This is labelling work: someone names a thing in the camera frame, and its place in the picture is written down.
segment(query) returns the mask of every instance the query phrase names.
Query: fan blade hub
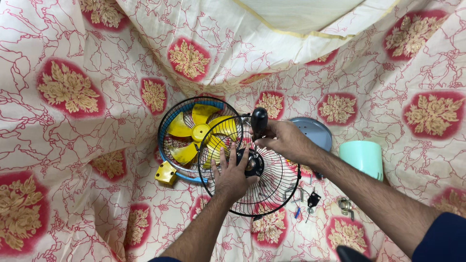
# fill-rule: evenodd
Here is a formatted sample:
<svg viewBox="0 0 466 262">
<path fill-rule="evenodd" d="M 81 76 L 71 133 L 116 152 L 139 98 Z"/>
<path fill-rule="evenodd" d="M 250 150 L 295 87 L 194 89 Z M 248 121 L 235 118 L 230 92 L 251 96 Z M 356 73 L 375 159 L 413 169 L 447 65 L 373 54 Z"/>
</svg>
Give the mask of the fan blade hub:
<svg viewBox="0 0 466 262">
<path fill-rule="evenodd" d="M 194 141 L 200 143 L 209 133 L 209 130 L 210 126 L 208 124 L 197 124 L 191 129 L 191 137 Z"/>
</svg>

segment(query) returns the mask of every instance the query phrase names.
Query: metal bracket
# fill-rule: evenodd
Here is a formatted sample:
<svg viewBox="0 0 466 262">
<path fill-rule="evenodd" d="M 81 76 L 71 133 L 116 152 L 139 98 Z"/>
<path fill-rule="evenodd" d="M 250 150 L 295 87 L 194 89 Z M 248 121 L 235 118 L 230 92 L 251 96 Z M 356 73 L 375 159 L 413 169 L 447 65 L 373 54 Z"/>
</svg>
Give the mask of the metal bracket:
<svg viewBox="0 0 466 262">
<path fill-rule="evenodd" d="M 354 211 L 351 201 L 345 197 L 341 197 L 337 200 L 338 207 L 342 210 L 343 215 L 348 215 L 351 213 L 351 221 L 354 221 Z"/>
</svg>

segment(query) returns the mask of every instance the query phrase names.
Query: fan motor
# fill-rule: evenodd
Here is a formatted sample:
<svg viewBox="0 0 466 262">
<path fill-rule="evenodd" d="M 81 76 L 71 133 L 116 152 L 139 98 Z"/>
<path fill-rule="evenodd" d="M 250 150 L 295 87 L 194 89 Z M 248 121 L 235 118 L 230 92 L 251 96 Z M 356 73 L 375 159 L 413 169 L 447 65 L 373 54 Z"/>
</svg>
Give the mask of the fan motor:
<svg viewBox="0 0 466 262">
<path fill-rule="evenodd" d="M 236 164 L 239 164 L 243 158 L 245 148 L 239 149 L 236 152 Z M 264 172 L 264 159 L 260 154 L 255 154 L 254 149 L 249 149 L 249 156 L 247 160 L 247 166 L 244 170 L 244 174 L 247 177 L 258 176 L 260 177 Z"/>
</svg>

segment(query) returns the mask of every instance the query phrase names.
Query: fan guard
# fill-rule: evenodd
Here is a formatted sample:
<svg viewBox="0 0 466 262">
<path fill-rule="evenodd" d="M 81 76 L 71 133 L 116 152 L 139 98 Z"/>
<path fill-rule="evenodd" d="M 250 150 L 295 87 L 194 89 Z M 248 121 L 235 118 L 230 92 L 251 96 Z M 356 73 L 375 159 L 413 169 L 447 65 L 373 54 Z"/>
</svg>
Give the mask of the fan guard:
<svg viewBox="0 0 466 262">
<path fill-rule="evenodd" d="M 254 152 L 254 143 L 252 142 L 252 135 L 249 134 L 251 130 L 250 116 L 241 116 L 241 117 L 231 117 L 226 119 L 216 126 L 214 126 L 209 132 L 214 129 L 230 129 L 232 123 L 236 125 L 236 130 L 238 134 L 236 136 L 236 151 L 237 154 L 241 154 L 245 148 L 250 148 L 250 155 Z M 210 159 L 217 156 L 217 152 L 210 151 L 205 146 L 205 140 L 201 143 L 201 148 L 199 149 L 199 163 L 205 161 L 205 159 Z M 225 154 L 229 155 L 230 147 L 229 145 L 234 141 L 230 136 L 223 136 L 221 141 L 227 145 L 225 148 Z M 264 215 L 271 214 L 282 206 L 284 206 L 293 196 L 298 187 L 299 179 L 301 178 L 300 166 L 298 168 L 288 168 L 287 160 L 283 156 L 275 153 L 274 151 L 268 151 L 267 149 L 257 150 L 261 161 L 263 161 L 262 170 L 257 168 L 257 164 L 260 165 L 261 161 L 257 161 L 250 169 L 252 169 L 255 175 L 260 176 L 260 181 L 252 185 L 246 195 L 236 201 L 230 209 L 230 212 L 248 216 L 255 217 L 256 219 L 261 218 Z M 202 184 L 207 190 L 207 193 L 210 196 L 215 194 L 215 180 L 212 169 L 202 170 L 198 169 L 199 175 L 202 180 Z M 250 170 L 245 171 L 245 175 L 253 175 L 250 173 Z"/>
<path fill-rule="evenodd" d="M 196 124 L 195 124 L 195 121 L 193 120 L 192 112 L 196 104 L 213 106 L 219 109 L 217 112 L 209 113 L 209 116 L 203 119 L 203 121 L 205 121 L 205 124 L 207 126 L 212 120 L 218 117 L 224 117 L 224 116 L 238 117 L 239 116 L 237 111 L 232 106 L 214 97 L 193 97 L 193 98 L 186 99 L 176 104 L 175 106 L 173 106 L 164 115 L 164 117 L 162 118 L 162 121 L 160 122 L 160 126 L 158 128 L 158 133 L 157 133 L 158 148 L 160 150 L 160 155 L 162 159 L 167 160 L 176 169 L 183 170 L 186 172 L 192 172 L 192 173 L 198 173 L 199 170 L 204 171 L 204 167 L 202 165 L 201 167 L 198 168 L 198 155 L 199 154 L 197 154 L 190 161 L 187 161 L 186 163 L 181 164 L 177 160 L 175 160 L 175 158 L 172 156 L 171 150 L 173 152 L 173 148 L 184 148 L 188 145 L 193 144 L 195 142 L 194 137 L 191 137 L 191 136 L 176 137 L 169 133 L 169 129 L 171 128 L 170 127 L 171 123 L 177 120 L 182 125 L 185 125 L 189 129 L 193 129 L 196 126 Z M 183 128 L 185 127 L 180 128 L 179 126 L 176 126 L 176 128 L 174 129 L 172 128 L 172 130 L 179 131 Z M 205 129 L 204 134 L 207 135 L 209 129 L 210 127 L 208 126 L 207 129 Z M 199 143 L 196 142 L 196 144 L 200 145 L 201 141 L 202 141 L 202 137 L 199 140 Z"/>
</svg>

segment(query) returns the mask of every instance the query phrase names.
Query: red floral motif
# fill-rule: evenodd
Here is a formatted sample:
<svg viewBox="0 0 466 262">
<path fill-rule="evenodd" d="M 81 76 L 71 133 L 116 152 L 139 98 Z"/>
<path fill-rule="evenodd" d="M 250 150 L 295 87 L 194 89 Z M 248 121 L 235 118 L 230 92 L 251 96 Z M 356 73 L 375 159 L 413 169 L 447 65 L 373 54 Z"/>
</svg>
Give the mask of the red floral motif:
<svg viewBox="0 0 466 262">
<path fill-rule="evenodd" d="M 189 218 L 193 221 L 206 207 L 207 203 L 209 203 L 210 197 L 208 195 L 200 195 L 194 200 L 194 206 L 192 206 L 191 211 L 189 213 Z"/>
<path fill-rule="evenodd" d="M 130 19 L 115 0 L 79 0 L 82 16 L 92 27 L 111 32 L 122 31 Z"/>
<path fill-rule="evenodd" d="M 404 107 L 403 119 L 415 137 L 450 138 L 463 119 L 464 99 L 455 91 L 417 93 Z"/>
<path fill-rule="evenodd" d="M 370 242 L 364 226 L 357 221 L 351 221 L 348 217 L 332 217 L 327 227 L 326 238 L 329 247 L 335 253 L 337 246 L 344 245 L 370 257 Z"/>
<path fill-rule="evenodd" d="M 119 181 L 128 173 L 124 150 L 116 150 L 100 155 L 90 162 L 94 171 L 108 181 Z"/>
<path fill-rule="evenodd" d="M 173 42 L 167 56 L 173 70 L 190 81 L 201 81 L 209 71 L 209 52 L 184 37 Z"/>
<path fill-rule="evenodd" d="M 222 243 L 222 248 L 224 250 L 232 250 L 232 246 L 230 246 L 230 243 L 228 243 L 228 242 L 223 242 Z"/>
<path fill-rule="evenodd" d="M 311 66 L 311 65 L 326 65 L 326 64 L 329 64 L 330 62 L 333 61 L 333 59 L 335 58 L 336 54 L 338 54 L 338 50 L 339 48 L 333 50 L 332 52 L 326 54 L 326 55 L 323 55 L 317 59 L 314 59 L 312 60 L 311 62 L 308 62 L 306 63 L 305 65 L 307 66 Z"/>
<path fill-rule="evenodd" d="M 328 125 L 347 126 L 357 115 L 356 97 L 350 93 L 328 93 L 317 108 L 317 114 Z"/>
<path fill-rule="evenodd" d="M 432 200 L 436 209 L 466 217 L 466 190 L 448 187 Z"/>
<path fill-rule="evenodd" d="M 160 209 L 160 211 L 167 211 L 168 210 L 168 206 L 166 204 L 158 205 L 157 207 Z"/>
<path fill-rule="evenodd" d="M 294 172 L 297 172 L 298 171 L 298 164 L 293 162 L 293 161 L 289 161 L 287 160 L 287 165 L 288 167 L 293 170 Z M 300 170 L 301 170 L 301 176 L 304 177 L 304 178 L 311 178 L 311 176 L 314 176 L 315 178 L 315 174 L 314 174 L 314 171 L 311 170 L 310 167 L 306 166 L 306 165 L 301 165 L 300 166 Z"/>
<path fill-rule="evenodd" d="M 392 63 L 383 63 L 382 67 L 384 68 L 385 71 L 393 71 L 395 70 L 395 65 Z"/>
<path fill-rule="evenodd" d="M 120 187 L 117 185 L 109 186 L 106 188 L 110 193 L 115 193 L 120 191 Z"/>
<path fill-rule="evenodd" d="M 407 61 L 414 57 L 425 42 L 446 19 L 440 10 L 409 12 L 388 30 L 383 46 L 392 60 Z"/>
<path fill-rule="evenodd" d="M 128 225 L 124 238 L 124 247 L 138 248 L 147 241 L 151 234 L 151 208 L 145 203 L 132 204 L 128 215 Z"/>
<path fill-rule="evenodd" d="M 271 211 L 276 207 L 258 204 L 259 213 Z M 251 236 L 261 247 L 278 248 L 287 235 L 288 218 L 284 208 L 251 222 Z"/>
<path fill-rule="evenodd" d="M 162 156 L 160 155 L 160 150 L 158 149 L 158 145 L 155 146 L 154 149 L 154 159 L 157 162 L 157 164 L 163 163 Z"/>
<path fill-rule="evenodd" d="M 246 79 L 243 79 L 240 81 L 240 84 L 250 84 L 252 82 L 256 82 L 257 80 L 259 79 L 262 79 L 262 78 L 265 78 L 269 75 L 271 75 L 273 73 L 259 73 L 259 74 L 254 74 L 254 75 L 251 75 L 249 76 L 248 78 Z"/>
<path fill-rule="evenodd" d="M 74 63 L 56 57 L 47 60 L 36 77 L 39 97 L 73 118 L 102 117 L 102 93 Z"/>
<path fill-rule="evenodd" d="M 140 94 L 144 105 L 152 115 L 164 112 L 167 106 L 167 90 L 165 83 L 158 78 L 141 79 Z"/>
<path fill-rule="evenodd" d="M 280 119 L 285 109 L 284 95 L 275 91 L 264 91 L 259 95 L 255 107 L 267 110 L 269 119 Z"/>
<path fill-rule="evenodd" d="M 47 193 L 30 171 L 0 176 L 0 255 L 16 257 L 35 250 L 47 231 Z"/>
</svg>

